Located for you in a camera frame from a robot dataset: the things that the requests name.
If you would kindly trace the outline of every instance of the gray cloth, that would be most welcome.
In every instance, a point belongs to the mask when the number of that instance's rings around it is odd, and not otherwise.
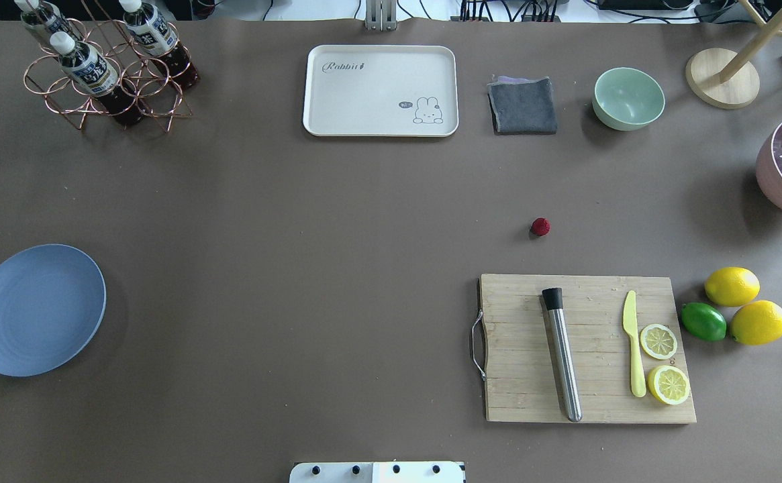
[[[539,80],[499,76],[489,85],[492,122],[500,134],[555,134],[557,118],[549,77]]]

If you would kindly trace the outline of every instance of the green lime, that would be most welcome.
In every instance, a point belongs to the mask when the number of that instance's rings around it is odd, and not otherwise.
[[[683,305],[680,321],[689,333],[704,340],[725,339],[725,330],[728,328],[721,312],[701,302]]]

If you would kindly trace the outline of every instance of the cutting board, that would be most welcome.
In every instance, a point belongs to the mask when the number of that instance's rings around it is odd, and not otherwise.
[[[639,332],[649,324],[662,324],[678,339],[677,353],[670,360],[655,360],[642,351],[645,376],[661,364],[679,367],[689,376],[670,278],[484,274],[480,306],[486,340],[487,420],[569,422],[558,396],[549,319],[541,295],[551,287],[563,289],[582,423],[697,420],[691,395],[683,404],[668,406],[649,391],[642,398],[630,391],[630,340],[621,322],[629,290],[637,293]]]

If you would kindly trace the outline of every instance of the cartoon bunny drawing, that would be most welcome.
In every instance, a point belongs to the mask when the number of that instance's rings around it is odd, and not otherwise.
[[[418,109],[415,110],[414,123],[443,123],[442,108],[439,107],[439,100],[430,97],[418,98]]]

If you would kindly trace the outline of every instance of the green bowl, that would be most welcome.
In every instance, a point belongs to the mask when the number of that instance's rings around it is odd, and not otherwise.
[[[607,70],[593,86],[593,112],[612,129],[635,131],[657,120],[664,110],[662,88],[637,68]]]

